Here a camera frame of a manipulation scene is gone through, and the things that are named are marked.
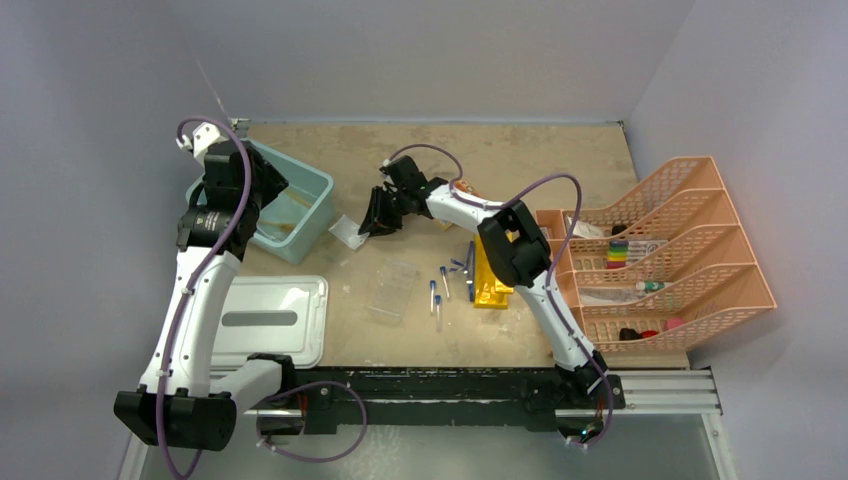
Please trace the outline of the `yellow rubber tube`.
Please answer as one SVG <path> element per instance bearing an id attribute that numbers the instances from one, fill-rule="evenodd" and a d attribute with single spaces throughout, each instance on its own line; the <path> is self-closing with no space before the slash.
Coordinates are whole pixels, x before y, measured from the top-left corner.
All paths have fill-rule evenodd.
<path id="1" fill-rule="evenodd" d="M 307 198 L 287 189 L 262 209 L 258 224 L 263 229 L 288 234 L 307 216 L 312 206 Z"/>

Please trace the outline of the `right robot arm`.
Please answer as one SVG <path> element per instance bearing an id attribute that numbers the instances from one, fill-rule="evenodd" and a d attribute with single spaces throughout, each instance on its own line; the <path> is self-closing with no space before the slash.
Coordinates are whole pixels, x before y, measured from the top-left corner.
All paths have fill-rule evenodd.
<path id="1" fill-rule="evenodd" d="M 429 179 L 408 155 L 384 161 L 379 171 L 384 183 L 372 189 L 362 234 L 394 233 L 410 214 L 478 234 L 496 278 L 524 299 L 548 338 L 564 399 L 584 407 L 599 396 L 601 385 L 611 386 L 602 355 L 554 282 L 550 244 L 520 199 L 485 200 L 443 178 Z"/>

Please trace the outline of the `white plastic pouch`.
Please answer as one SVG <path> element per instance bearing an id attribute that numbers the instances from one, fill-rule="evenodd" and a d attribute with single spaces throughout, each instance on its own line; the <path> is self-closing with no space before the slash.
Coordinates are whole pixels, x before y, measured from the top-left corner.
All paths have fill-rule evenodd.
<path id="1" fill-rule="evenodd" d="M 358 250 L 368 239 L 369 233 L 359 233 L 360 225 L 348 216 L 342 215 L 328 231 L 349 249 Z"/>

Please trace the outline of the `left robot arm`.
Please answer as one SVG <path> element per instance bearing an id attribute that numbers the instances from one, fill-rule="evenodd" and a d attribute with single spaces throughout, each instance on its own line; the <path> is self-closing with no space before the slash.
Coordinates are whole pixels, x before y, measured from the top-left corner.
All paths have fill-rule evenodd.
<path id="1" fill-rule="evenodd" d="M 297 399 L 292 358 L 253 353 L 214 380 L 211 361 L 224 300 L 257 230 L 262 207 L 288 186 L 251 144 L 211 145 L 204 175 L 178 223 L 177 274 L 154 354 L 131 391 L 120 391 L 115 416 L 143 443 L 221 451 L 237 420 L 262 400 L 284 409 Z"/>

